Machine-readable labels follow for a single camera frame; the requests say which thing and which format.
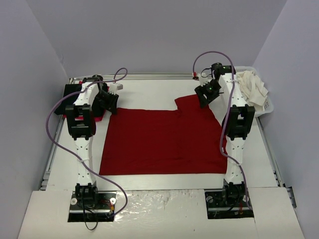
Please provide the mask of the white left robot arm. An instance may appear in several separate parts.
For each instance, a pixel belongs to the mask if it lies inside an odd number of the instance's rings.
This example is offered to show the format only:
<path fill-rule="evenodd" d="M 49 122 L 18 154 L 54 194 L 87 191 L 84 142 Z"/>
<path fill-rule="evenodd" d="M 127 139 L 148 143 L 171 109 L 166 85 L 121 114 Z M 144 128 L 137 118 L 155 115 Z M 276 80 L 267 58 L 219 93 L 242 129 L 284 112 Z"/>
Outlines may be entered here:
<path fill-rule="evenodd" d="M 82 80 L 80 93 L 73 104 L 65 107 L 68 132 L 73 138 L 78 160 L 78 176 L 75 186 L 75 198 L 84 210 L 92 210 L 100 203 L 93 170 L 92 143 L 96 133 L 93 104 L 96 102 L 102 112 L 117 113 L 118 85 L 103 82 L 103 77 L 94 75 Z"/>

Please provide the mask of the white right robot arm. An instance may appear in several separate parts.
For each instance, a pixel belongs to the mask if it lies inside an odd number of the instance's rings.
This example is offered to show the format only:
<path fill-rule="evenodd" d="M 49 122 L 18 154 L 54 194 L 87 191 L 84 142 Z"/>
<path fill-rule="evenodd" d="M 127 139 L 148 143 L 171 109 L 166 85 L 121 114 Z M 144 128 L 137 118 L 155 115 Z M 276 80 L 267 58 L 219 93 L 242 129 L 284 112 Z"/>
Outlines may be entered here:
<path fill-rule="evenodd" d="M 208 106 L 219 96 L 225 101 L 226 113 L 222 121 L 219 146 L 221 154 L 227 158 L 227 168 L 221 199 L 217 199 L 216 206 L 233 208 L 242 199 L 248 198 L 246 176 L 242 168 L 243 150 L 255 109 L 246 103 L 233 66 L 215 63 L 209 69 L 211 79 L 193 72 L 193 79 L 199 81 L 195 92 L 201 108 Z"/>

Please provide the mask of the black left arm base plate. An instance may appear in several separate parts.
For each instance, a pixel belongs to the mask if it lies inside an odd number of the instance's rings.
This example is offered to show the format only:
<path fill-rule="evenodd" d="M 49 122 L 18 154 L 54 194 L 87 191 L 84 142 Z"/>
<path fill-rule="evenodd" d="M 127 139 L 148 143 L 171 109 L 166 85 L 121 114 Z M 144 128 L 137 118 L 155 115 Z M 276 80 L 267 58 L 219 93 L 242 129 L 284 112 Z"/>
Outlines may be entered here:
<path fill-rule="evenodd" d="M 116 201 L 116 192 L 102 191 L 97 195 L 97 202 L 85 202 L 85 209 L 83 209 L 81 199 L 77 198 L 75 192 L 73 192 L 70 200 L 68 222 L 113 222 Z"/>

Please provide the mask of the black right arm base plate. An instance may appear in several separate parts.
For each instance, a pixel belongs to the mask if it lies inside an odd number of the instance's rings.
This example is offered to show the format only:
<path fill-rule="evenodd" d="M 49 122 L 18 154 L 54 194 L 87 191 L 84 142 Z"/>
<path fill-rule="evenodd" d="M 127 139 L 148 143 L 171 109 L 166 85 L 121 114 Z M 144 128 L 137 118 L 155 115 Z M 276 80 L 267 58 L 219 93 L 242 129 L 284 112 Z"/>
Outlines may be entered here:
<path fill-rule="evenodd" d="M 209 220 L 254 218 L 245 194 L 227 195 L 224 189 L 212 189 L 205 190 L 204 195 Z"/>

